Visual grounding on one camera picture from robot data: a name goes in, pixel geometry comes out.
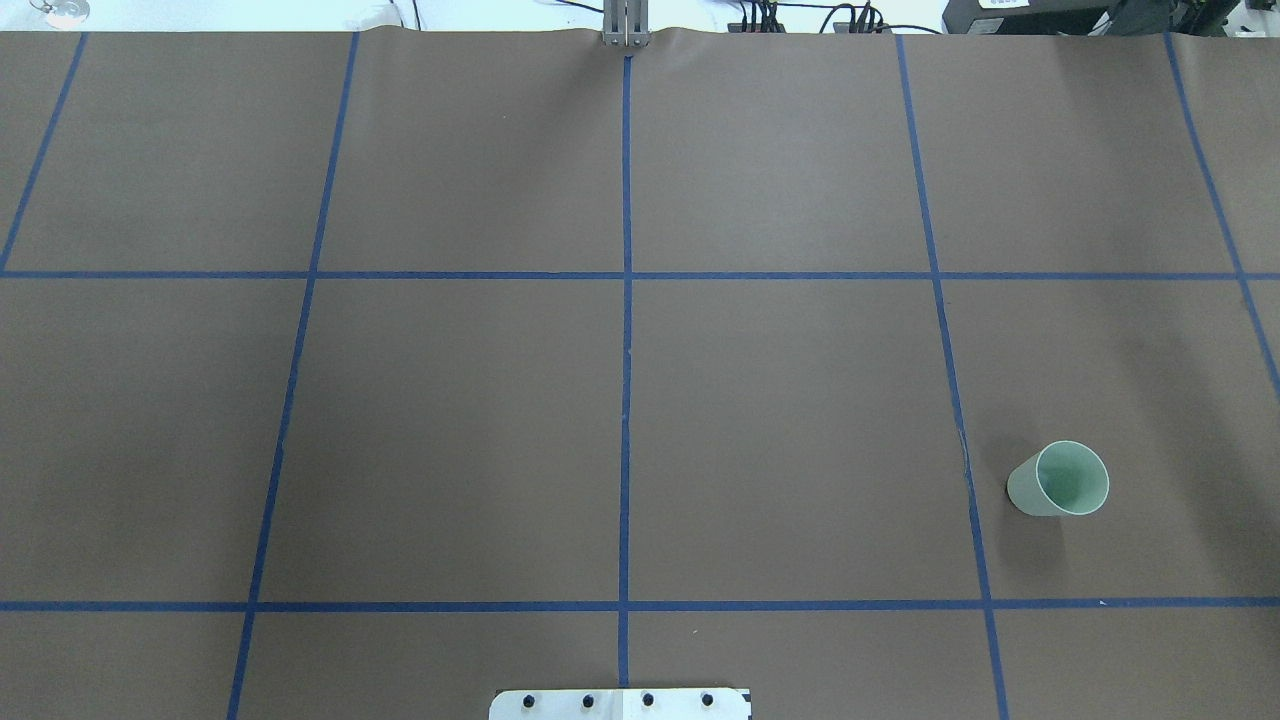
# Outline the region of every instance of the plastic cup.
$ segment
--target plastic cup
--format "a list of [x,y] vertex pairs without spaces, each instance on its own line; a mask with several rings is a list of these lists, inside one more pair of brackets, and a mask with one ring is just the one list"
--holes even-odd
[[1009,500],[1028,515],[1088,515],[1107,501],[1111,478],[1097,452],[1051,442],[1009,474]]

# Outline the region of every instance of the horizontal blue line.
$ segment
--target horizontal blue line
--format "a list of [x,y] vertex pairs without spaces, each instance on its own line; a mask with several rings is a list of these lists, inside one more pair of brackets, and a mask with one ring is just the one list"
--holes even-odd
[[[1234,273],[1041,273],[943,272],[946,281],[1235,281]],[[1277,281],[1280,273],[1245,274],[1251,281]],[[306,270],[4,270],[10,279],[306,279]],[[613,272],[525,270],[321,270],[317,279],[351,281],[622,281]],[[635,281],[928,281],[927,272],[652,272],[632,273]]]
[[257,612],[617,612],[616,601],[259,602]]
[[[259,602],[256,612],[861,612],[984,610],[973,600],[641,600],[513,602]],[[1280,597],[1065,597],[992,600],[992,610],[1280,607]],[[0,601],[0,612],[244,612],[244,602]]]
[[244,612],[243,602],[0,601],[0,612]]
[[850,612],[886,610],[982,610],[980,600],[731,600],[631,601],[631,612]]
[[275,281],[306,279],[306,270],[5,270],[14,279],[108,279],[108,281]]

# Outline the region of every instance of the vertical blue line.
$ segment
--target vertical blue line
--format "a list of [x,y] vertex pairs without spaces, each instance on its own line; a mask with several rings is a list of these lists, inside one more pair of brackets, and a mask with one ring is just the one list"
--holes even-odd
[[956,379],[955,354],[951,350],[951,327],[947,323],[946,300],[942,296],[942,272],[938,249],[933,240],[933,218],[929,214],[929,193],[924,184],[924,163],[920,159],[920,138],[915,128],[915,106],[911,102],[911,78],[906,68],[906,47],[902,36],[895,36],[897,69],[902,78],[902,102],[906,109],[906,129],[911,140],[911,163],[915,165],[915,188],[920,197],[920,220],[924,224],[924,245],[929,254],[929,274],[933,279],[933,304],[938,313],[938,332],[942,336],[942,357],[947,368],[951,389],[951,414],[960,434],[964,456],[964,480],[969,492],[969,533],[973,536],[973,555],[978,565],[978,588],[982,592],[983,618],[987,624],[987,650],[991,653],[991,675],[996,687],[996,708],[1001,720],[1009,720],[1009,702],[1005,696],[1005,673],[1000,661],[1000,638],[996,634],[996,614],[991,606],[991,582],[987,578],[987,551],[982,542],[982,521],[978,518],[978,496],[973,487],[973,461],[969,456],[969,436],[965,432],[964,407],[960,404],[960,383]]
[[356,51],[360,49],[360,33],[351,33],[351,49],[347,51],[347,73],[342,82],[342,99],[338,101],[338,120],[334,124],[333,145],[329,149],[329,169],[325,173],[324,193],[320,196],[320,211],[316,218],[316,234],[311,245],[311,264],[307,270],[307,287],[302,293],[302,313],[298,316],[298,331],[293,338],[293,359],[289,361],[289,380],[284,388],[284,407],[280,410],[280,428],[275,437],[275,456],[271,460],[271,477],[266,487],[266,501],[262,506],[262,525],[257,533],[257,552],[253,556],[253,575],[248,585],[248,605],[244,610],[244,624],[241,628],[239,652],[236,656],[236,673],[232,676],[232,693],[227,703],[227,720],[236,720],[239,714],[241,692],[244,688],[244,670],[248,666],[248,650],[253,639],[253,621],[257,616],[257,602],[262,589],[262,568],[266,564],[266,546],[271,537],[271,520],[275,516],[275,498],[280,487],[280,469],[284,466],[284,441],[289,434],[289,418],[293,414],[293,393],[298,387],[298,365],[302,361],[302,348],[306,343],[307,325],[311,322],[311,299],[315,295],[316,275],[320,272],[320,250],[324,245],[324,231],[329,217],[329,197],[333,195],[333,178],[338,170],[338,152],[342,147],[342,128],[347,122],[347,101],[351,97],[351,79],[356,70]]
[[1235,247],[1235,237],[1231,236],[1231,227],[1226,222],[1226,213],[1222,210],[1222,201],[1217,195],[1217,184],[1213,182],[1213,173],[1208,169],[1208,160],[1204,158],[1204,149],[1199,142],[1199,133],[1196,131],[1196,120],[1192,119],[1192,106],[1187,101],[1187,88],[1183,86],[1183,72],[1178,65],[1178,53],[1174,50],[1174,37],[1165,33],[1165,53],[1169,54],[1169,69],[1174,73],[1174,86],[1178,88],[1178,101],[1183,106],[1183,120],[1187,122],[1187,133],[1192,138],[1192,149],[1196,151],[1196,161],[1199,163],[1201,174],[1204,176],[1204,187],[1208,190],[1210,202],[1213,204],[1213,214],[1217,215],[1217,227],[1222,231],[1222,242],[1226,243],[1226,252],[1231,256],[1231,266],[1235,269],[1235,279],[1240,283],[1240,295],[1244,296],[1244,306],[1249,311],[1249,320],[1253,323],[1253,333],[1258,338],[1262,348],[1262,363],[1271,375],[1271,389],[1280,400],[1280,372],[1276,370],[1276,359],[1271,354],[1267,343],[1267,333],[1262,329],[1262,318],[1258,316],[1258,307],[1253,304],[1253,292],[1249,290],[1249,278],[1244,274],[1244,264],[1240,261],[1240,252]]
[[618,687],[631,683],[631,55],[622,59],[622,442],[618,495]]
[[67,105],[67,96],[72,91],[72,81],[76,79],[76,70],[79,69],[79,60],[84,56],[84,45],[88,42],[88,33],[81,33],[79,42],[76,44],[76,54],[72,55],[72,65],[67,68],[67,77],[63,78],[63,88],[58,92],[58,102],[54,102],[54,113],[45,126],[45,137],[40,141],[40,150],[36,151],[36,160],[31,164],[31,173],[27,176],[27,184],[22,188],[22,197],[18,199],[18,209],[14,210],[13,223],[9,224],[9,236],[4,241],[4,250],[0,251],[0,272],[9,264],[9,255],[13,254],[13,245],[18,242],[18,229],[22,227],[22,217],[27,214],[27,202],[31,201],[31,192],[36,190],[36,178],[40,177],[40,168],[45,164],[45,154],[49,152],[49,143],[54,140],[54,129],[63,117],[63,106]]

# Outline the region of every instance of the blue line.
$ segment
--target blue line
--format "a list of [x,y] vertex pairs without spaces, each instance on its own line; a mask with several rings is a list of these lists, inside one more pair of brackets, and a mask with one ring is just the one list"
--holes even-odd
[[0,612],[244,612],[243,602],[0,601]]
[[945,281],[1234,281],[1233,273],[938,273]]
[[1244,273],[1244,264],[1240,263],[1240,252],[1235,247],[1235,238],[1231,236],[1231,227],[1226,222],[1226,213],[1222,210],[1222,201],[1217,195],[1217,186],[1213,183],[1213,173],[1208,169],[1208,160],[1204,158],[1204,149],[1201,146],[1199,133],[1196,131],[1196,120],[1192,118],[1192,106],[1187,101],[1187,88],[1183,87],[1183,72],[1178,67],[1178,53],[1174,51],[1174,38],[1165,33],[1165,53],[1169,54],[1169,69],[1174,73],[1174,86],[1178,88],[1178,101],[1183,106],[1183,119],[1187,122],[1187,135],[1190,136],[1192,149],[1196,151],[1196,161],[1199,163],[1201,174],[1204,176],[1204,187],[1208,190],[1208,199],[1213,204],[1213,214],[1217,215],[1217,227],[1222,231],[1222,241],[1226,243],[1226,252],[1231,256],[1231,266],[1235,268],[1235,278],[1240,283],[1240,295],[1244,296],[1244,306],[1249,311],[1249,320],[1253,323],[1253,333],[1258,338],[1258,347],[1262,350],[1262,361],[1271,375],[1271,389],[1280,400],[1280,370],[1276,369],[1275,355],[1267,343],[1267,333],[1262,329],[1262,319],[1258,309],[1253,304],[1253,293],[1249,291],[1249,281]]
[[257,612],[617,612],[613,601],[549,602],[260,602]]
[[91,279],[91,281],[279,281],[306,279],[306,270],[5,270],[13,279]]
[[621,281],[622,273],[609,272],[568,272],[540,273],[526,270],[462,270],[462,272],[419,272],[419,270],[321,270],[320,279],[344,281]]
[[906,110],[906,129],[911,141],[911,163],[915,165],[915,188],[920,197],[920,220],[924,224],[924,245],[929,254],[929,273],[933,275],[933,302],[938,311],[938,331],[942,334],[942,356],[947,366],[947,384],[951,388],[951,413],[956,432],[960,434],[960,450],[964,455],[964,480],[969,492],[969,530],[973,536],[973,555],[978,565],[978,588],[987,603],[983,616],[987,624],[987,650],[991,652],[991,676],[996,689],[996,708],[1000,720],[1009,720],[1009,701],[1005,694],[1005,671],[1000,660],[1000,638],[996,633],[996,614],[991,609],[991,582],[987,578],[987,551],[982,542],[982,521],[978,518],[978,496],[973,487],[973,462],[969,456],[969,436],[965,432],[964,407],[960,402],[960,383],[956,379],[955,355],[951,350],[951,328],[947,324],[946,300],[942,296],[942,272],[938,265],[938,249],[933,238],[933,218],[929,214],[929,193],[924,183],[924,161],[920,158],[920,140],[915,127],[915,108],[911,101],[911,76],[906,67],[906,47],[902,36],[895,36],[897,45],[897,68],[902,79],[902,102]]
[[306,343],[307,324],[311,320],[311,299],[315,295],[316,274],[320,270],[320,250],[324,246],[324,231],[329,215],[329,199],[333,195],[333,179],[338,170],[338,154],[342,149],[342,129],[347,120],[347,102],[351,99],[351,81],[356,70],[356,51],[360,49],[360,33],[351,33],[351,49],[347,51],[347,74],[342,82],[342,99],[338,101],[338,119],[334,123],[333,146],[329,150],[329,169],[325,173],[324,193],[320,197],[320,214],[316,218],[316,234],[311,245],[311,265],[307,270],[307,287],[302,293],[302,313],[298,316],[298,331],[293,340],[293,359],[289,361],[289,380],[284,388],[284,407],[280,410],[280,429],[275,438],[275,456],[271,460],[271,477],[266,487],[266,501],[262,507],[262,525],[257,534],[257,552],[253,557],[253,575],[248,585],[248,607],[244,611],[244,625],[241,629],[239,652],[236,657],[236,674],[232,678],[230,700],[227,702],[227,720],[236,720],[239,714],[241,692],[244,688],[244,669],[248,666],[250,644],[253,641],[253,620],[259,596],[262,589],[262,569],[266,564],[266,546],[271,537],[271,520],[275,515],[275,497],[280,487],[280,468],[284,465],[284,441],[289,434],[289,416],[293,413],[293,393],[298,387],[298,365],[302,361],[302,348]]
[[1280,607],[1280,597],[1068,597],[992,600],[996,610],[1106,610],[1134,607]]
[[902,610],[982,610],[982,600],[692,600],[635,601],[631,612],[859,612]]
[[631,598],[631,55],[622,59],[622,430],[618,462],[618,687],[630,683]]
[[87,42],[88,33],[81,33],[79,42],[76,44],[76,54],[72,55],[72,65],[67,68],[67,77],[63,78],[63,88],[58,92],[58,101],[54,102],[54,113],[49,117],[49,124],[45,126],[45,137],[40,141],[36,160],[31,164],[31,173],[27,174],[27,184],[22,188],[22,197],[18,199],[18,209],[14,210],[13,223],[9,225],[9,237],[5,238],[4,250],[0,251],[0,270],[4,270],[9,264],[9,255],[13,254],[13,246],[18,242],[18,229],[22,228],[22,217],[27,214],[27,202],[31,201],[31,193],[36,190],[36,178],[40,177],[40,168],[45,164],[49,145],[54,141],[54,129],[58,128],[58,120],[63,117],[63,106],[67,105],[67,96],[70,95],[72,81],[76,79],[76,70],[79,69],[79,61],[84,56],[84,45]]
[[888,272],[640,272],[637,281],[927,281],[929,273]]

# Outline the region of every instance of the white metal plate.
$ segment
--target white metal plate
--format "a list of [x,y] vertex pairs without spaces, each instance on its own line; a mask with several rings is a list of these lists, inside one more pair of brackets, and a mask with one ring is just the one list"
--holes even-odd
[[489,720],[750,720],[750,697],[732,688],[506,691]]

